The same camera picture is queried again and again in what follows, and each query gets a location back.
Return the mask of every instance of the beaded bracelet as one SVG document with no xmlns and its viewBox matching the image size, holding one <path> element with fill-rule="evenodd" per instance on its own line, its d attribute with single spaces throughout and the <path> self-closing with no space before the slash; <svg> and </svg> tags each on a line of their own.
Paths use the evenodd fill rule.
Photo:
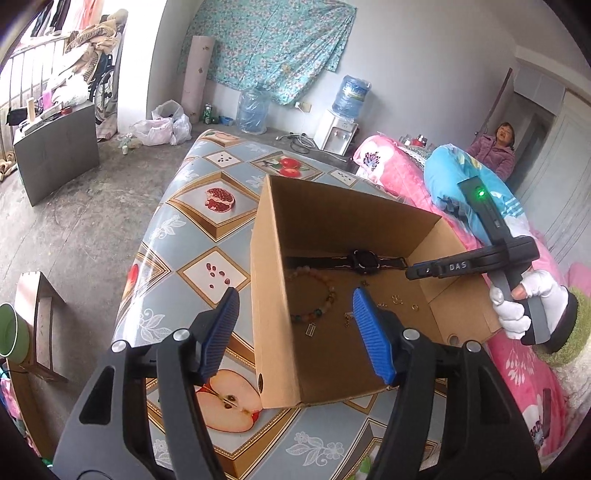
<svg viewBox="0 0 591 480">
<path fill-rule="evenodd" d="M 290 314 L 292 322 L 313 322 L 314 320 L 322 317 L 332 307 L 333 303 L 336 300 L 335 287 L 330 283 L 330 279 L 326 275 L 324 275 L 319 270 L 316 270 L 315 268 L 308 267 L 307 265 L 305 267 L 297 267 L 292 273 L 290 273 L 286 277 L 286 280 L 293 281 L 293 279 L 299 277 L 300 275 L 309 275 L 312 278 L 321 281 L 322 283 L 324 283 L 324 285 L 326 285 L 329 291 L 329 294 L 326 297 L 326 301 L 324 302 L 324 305 L 322 305 L 322 307 L 314 309 L 310 313 L 305 313 L 301 315 Z"/>
</svg>

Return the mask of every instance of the white glove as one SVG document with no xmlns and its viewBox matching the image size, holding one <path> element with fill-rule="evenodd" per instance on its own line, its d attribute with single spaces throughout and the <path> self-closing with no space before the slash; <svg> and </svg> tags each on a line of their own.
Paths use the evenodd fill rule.
<svg viewBox="0 0 591 480">
<path fill-rule="evenodd" d="M 546 270 L 528 270 L 523 273 L 523 280 L 511 294 L 515 300 L 540 296 L 551 334 L 556 329 L 569 302 L 568 290 L 558 285 Z M 513 340 L 521 339 L 531 325 L 531 319 L 524 315 L 523 305 L 505 300 L 501 289 L 495 286 L 491 287 L 490 297 L 492 307 L 499 316 L 499 322 L 505 329 L 507 337 Z"/>
</svg>

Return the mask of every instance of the wall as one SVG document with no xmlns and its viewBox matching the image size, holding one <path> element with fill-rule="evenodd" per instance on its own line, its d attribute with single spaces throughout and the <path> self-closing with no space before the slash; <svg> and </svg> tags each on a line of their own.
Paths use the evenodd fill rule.
<svg viewBox="0 0 591 480">
<path fill-rule="evenodd" d="M 591 67 L 573 37 L 543 0 L 476 0 L 505 27 L 517 45 L 559 62 L 591 80 Z"/>
<path fill-rule="evenodd" d="M 119 75 L 117 126 L 127 133 L 176 96 L 177 63 L 187 27 L 202 0 L 105 0 L 103 11 L 129 11 Z"/>
<path fill-rule="evenodd" d="M 180 103 L 178 58 L 189 24 L 202 3 L 203 0 L 168 0 L 166 4 L 152 57 L 148 112 L 170 99 Z"/>
<path fill-rule="evenodd" d="M 305 101 L 308 114 L 273 104 L 269 124 L 312 135 L 344 75 L 373 84 L 362 135 L 424 134 L 467 146 L 498 93 L 515 44 L 472 0 L 350 0 L 357 18 L 337 73 L 323 72 Z M 208 82 L 204 98 L 235 117 L 239 92 Z"/>
<path fill-rule="evenodd" d="M 511 101 L 502 115 L 501 121 L 509 122 L 515 130 L 515 149 L 519 147 L 519 144 L 523 140 L 534 115 L 538 115 L 549 124 L 552 124 L 554 121 L 554 115 L 548 110 L 517 93 L 513 93 Z"/>
</svg>

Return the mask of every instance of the small bottle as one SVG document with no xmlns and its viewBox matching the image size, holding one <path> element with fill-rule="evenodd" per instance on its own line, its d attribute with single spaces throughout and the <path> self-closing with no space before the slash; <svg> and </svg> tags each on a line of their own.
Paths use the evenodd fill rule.
<svg viewBox="0 0 591 480">
<path fill-rule="evenodd" d="M 209 125 L 212 122 L 212 106 L 209 103 L 205 104 L 203 110 L 203 123 Z"/>
</svg>

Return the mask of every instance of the pink jacket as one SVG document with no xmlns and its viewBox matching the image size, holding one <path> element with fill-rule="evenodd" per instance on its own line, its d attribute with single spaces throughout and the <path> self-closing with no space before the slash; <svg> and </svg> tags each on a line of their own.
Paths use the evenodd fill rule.
<svg viewBox="0 0 591 480">
<path fill-rule="evenodd" d="M 515 153 L 511 147 L 499 148 L 495 146 L 495 143 L 495 137 L 481 135 L 474 140 L 466 152 L 505 181 L 515 167 Z"/>
</svg>

